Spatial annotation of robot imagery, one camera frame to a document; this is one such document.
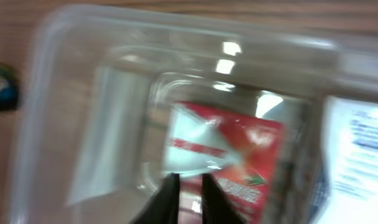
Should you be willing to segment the white plaster box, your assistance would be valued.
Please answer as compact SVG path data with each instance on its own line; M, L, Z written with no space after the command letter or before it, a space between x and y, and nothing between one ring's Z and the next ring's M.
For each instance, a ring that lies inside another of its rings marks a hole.
M378 103L328 97L321 149L328 198L314 222L378 224Z

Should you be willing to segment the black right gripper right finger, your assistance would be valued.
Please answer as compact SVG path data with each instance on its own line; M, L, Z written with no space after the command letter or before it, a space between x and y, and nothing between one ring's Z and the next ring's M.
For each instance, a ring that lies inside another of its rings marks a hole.
M244 224L211 174L202 175L202 224Z

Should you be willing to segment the red medicine box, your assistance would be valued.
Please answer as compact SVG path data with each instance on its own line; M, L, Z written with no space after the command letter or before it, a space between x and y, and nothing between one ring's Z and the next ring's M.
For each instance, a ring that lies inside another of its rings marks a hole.
M245 223L260 223L284 125L195 103L173 105L163 169L190 183L210 173Z

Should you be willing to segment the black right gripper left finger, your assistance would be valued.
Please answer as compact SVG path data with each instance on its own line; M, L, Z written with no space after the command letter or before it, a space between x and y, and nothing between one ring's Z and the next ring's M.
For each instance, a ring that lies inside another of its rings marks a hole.
M177 224L180 210L180 175L169 174L162 186L130 224Z

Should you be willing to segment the clear plastic container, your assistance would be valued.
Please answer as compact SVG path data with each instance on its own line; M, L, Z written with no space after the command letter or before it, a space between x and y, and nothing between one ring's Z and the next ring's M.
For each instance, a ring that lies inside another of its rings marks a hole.
M260 223L315 223L326 100L378 103L378 38L72 5L39 30L30 74L9 223L129 223L174 173L180 102L282 123ZM202 223L202 175L180 176L178 223Z

